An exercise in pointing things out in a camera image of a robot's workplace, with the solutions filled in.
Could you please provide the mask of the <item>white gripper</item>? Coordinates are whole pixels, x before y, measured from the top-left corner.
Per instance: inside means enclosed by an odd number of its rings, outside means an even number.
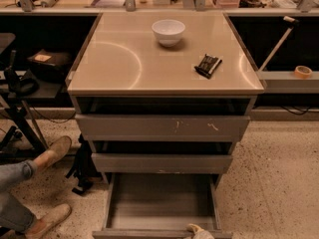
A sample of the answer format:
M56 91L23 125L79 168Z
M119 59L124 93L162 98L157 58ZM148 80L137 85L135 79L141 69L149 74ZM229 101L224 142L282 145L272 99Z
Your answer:
M184 239L215 239L212 234L206 230L202 230L202 228L196 224L188 224L186 229L189 232L194 233L193 238L191 236L187 236Z

